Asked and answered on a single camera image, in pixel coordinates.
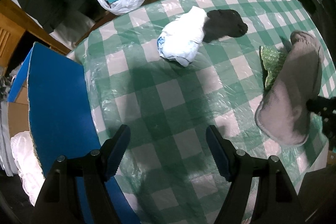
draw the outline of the white plastic wrap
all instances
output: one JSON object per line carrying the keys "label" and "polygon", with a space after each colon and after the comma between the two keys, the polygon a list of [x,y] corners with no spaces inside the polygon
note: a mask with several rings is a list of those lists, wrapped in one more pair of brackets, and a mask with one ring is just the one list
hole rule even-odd
{"label": "white plastic wrap", "polygon": [[105,10],[118,16],[139,8],[144,1],[145,0],[117,0],[109,4],[107,0],[98,0],[99,4]]}
{"label": "white plastic wrap", "polygon": [[42,169],[34,154],[34,147],[29,131],[16,134],[10,140],[13,158],[22,179],[22,187],[35,206],[37,197],[44,183]]}

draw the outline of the green checkered tablecloth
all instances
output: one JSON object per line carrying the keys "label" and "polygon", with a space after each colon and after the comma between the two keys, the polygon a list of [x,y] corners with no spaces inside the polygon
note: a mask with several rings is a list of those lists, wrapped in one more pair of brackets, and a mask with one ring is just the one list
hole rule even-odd
{"label": "green checkered tablecloth", "polygon": [[[204,43],[184,68],[159,57],[156,39],[192,6],[234,9],[249,29],[240,38]],[[163,0],[105,24],[70,53],[84,66],[100,143],[122,123],[131,128],[115,178],[142,223],[203,224],[216,218],[230,184],[219,176],[206,144],[210,124],[251,156],[278,155],[294,185],[303,178],[326,144],[320,118],[313,116],[308,141],[294,148],[268,138],[254,121],[263,94],[259,47],[281,48],[295,29],[321,40],[320,94],[335,96],[330,54],[297,0]],[[256,191],[253,180],[243,219],[251,216]]]}

